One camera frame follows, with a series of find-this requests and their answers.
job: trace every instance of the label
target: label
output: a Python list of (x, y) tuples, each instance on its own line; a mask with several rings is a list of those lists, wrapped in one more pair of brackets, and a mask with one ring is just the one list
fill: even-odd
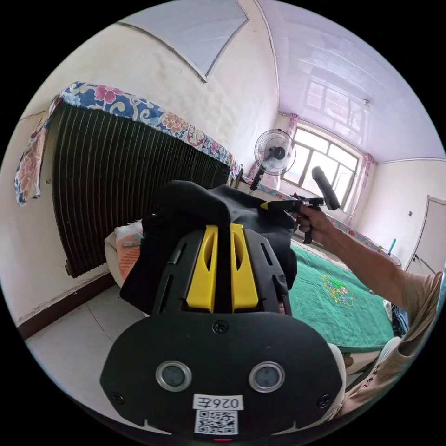
[(235, 410), (197, 410), (194, 433), (238, 435), (238, 412)]
[(192, 409), (230, 412), (243, 410), (243, 395), (217, 396), (194, 394)]

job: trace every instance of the camera lens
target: camera lens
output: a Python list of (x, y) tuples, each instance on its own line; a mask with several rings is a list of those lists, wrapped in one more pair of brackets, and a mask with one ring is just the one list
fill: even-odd
[(161, 374), (164, 382), (171, 387), (178, 387), (184, 383), (186, 376), (178, 366), (168, 366)]
[(170, 392), (181, 392), (192, 381), (192, 373), (189, 368), (178, 361), (163, 362), (156, 371), (158, 384)]
[(261, 362), (257, 364), (249, 374), (249, 384), (261, 393), (277, 390), (285, 380), (285, 372), (275, 362)]

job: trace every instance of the radiator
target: radiator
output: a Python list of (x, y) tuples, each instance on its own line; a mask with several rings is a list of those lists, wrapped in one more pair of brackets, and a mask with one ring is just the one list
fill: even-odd
[(64, 102), (54, 111), (52, 196), (66, 270), (78, 277), (105, 263), (113, 230), (155, 213), (154, 192), (171, 180), (205, 188), (230, 168), (186, 143), (130, 119)]

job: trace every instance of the electric fan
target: electric fan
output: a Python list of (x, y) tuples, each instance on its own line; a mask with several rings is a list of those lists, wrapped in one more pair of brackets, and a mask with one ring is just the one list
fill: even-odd
[(254, 157), (259, 166), (250, 193), (255, 191), (266, 173), (272, 176), (288, 171), (296, 159), (296, 151), (291, 137), (283, 130), (268, 130), (256, 142)]

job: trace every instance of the person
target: person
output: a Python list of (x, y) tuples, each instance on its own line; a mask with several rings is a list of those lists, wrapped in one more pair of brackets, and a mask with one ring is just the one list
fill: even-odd
[(293, 216), (301, 232), (311, 227), (315, 242), (336, 255), (376, 295), (405, 310), (408, 316), (409, 331), (402, 340), (395, 338), (396, 342), (384, 348), (367, 378), (346, 392), (343, 404), (332, 417), (337, 418), (369, 402), (394, 383), (416, 355), (436, 317), (443, 272), (422, 276), (403, 271), (386, 256), (335, 227), (320, 210), (302, 205), (300, 213)]

